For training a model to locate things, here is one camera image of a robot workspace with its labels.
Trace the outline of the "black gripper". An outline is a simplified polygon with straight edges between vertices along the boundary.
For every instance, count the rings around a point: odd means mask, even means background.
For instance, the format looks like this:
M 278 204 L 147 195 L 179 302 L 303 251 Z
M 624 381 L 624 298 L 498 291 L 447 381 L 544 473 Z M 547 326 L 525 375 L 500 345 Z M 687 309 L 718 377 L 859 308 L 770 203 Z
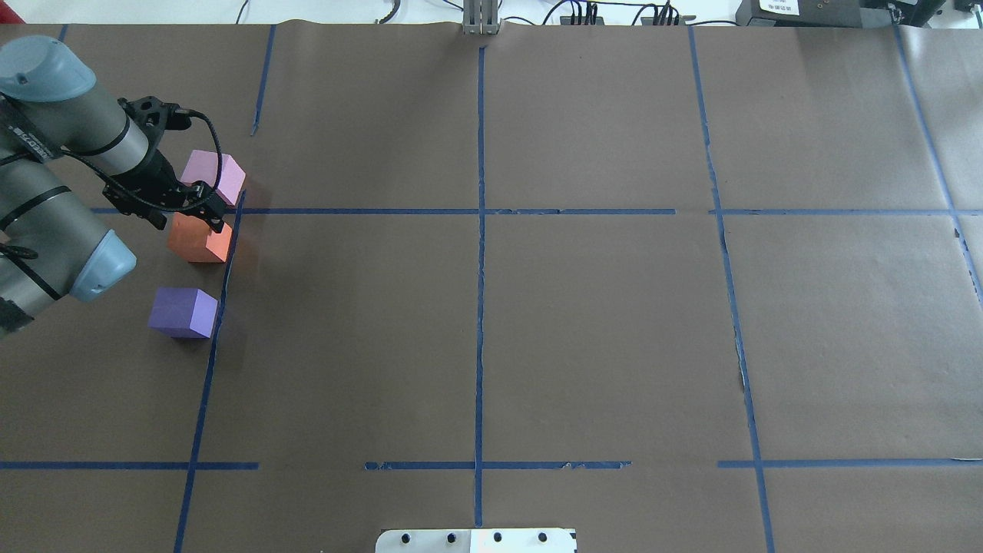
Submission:
M 152 154 L 132 171 L 109 177 L 102 195 L 119 213 L 143 218 L 155 230 L 164 230 L 167 213 L 199 218 L 214 233 L 221 233 L 226 225 L 225 200 L 212 196 L 207 182 L 180 181 L 161 153 Z

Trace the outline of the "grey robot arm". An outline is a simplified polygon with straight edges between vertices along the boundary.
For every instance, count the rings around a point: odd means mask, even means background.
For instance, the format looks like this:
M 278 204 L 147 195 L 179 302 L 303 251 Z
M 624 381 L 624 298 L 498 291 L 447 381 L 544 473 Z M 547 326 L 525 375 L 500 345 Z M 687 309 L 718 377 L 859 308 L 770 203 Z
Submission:
M 103 182 L 124 216 L 163 230 L 169 213 L 225 227 L 216 184 L 184 184 L 159 146 L 206 116 L 155 97 L 112 97 L 52 36 L 2 46 L 1 326 L 24 329 L 61 298 L 89 302 L 116 286 L 136 256 L 50 169 L 66 157 Z

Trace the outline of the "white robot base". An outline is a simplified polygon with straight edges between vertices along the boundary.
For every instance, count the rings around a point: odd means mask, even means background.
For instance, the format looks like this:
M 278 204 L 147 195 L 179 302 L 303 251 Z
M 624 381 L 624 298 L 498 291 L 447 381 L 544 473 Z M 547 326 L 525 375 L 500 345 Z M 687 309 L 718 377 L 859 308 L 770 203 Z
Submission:
M 376 552 L 577 552 L 568 528 L 390 529 L 376 539 Z

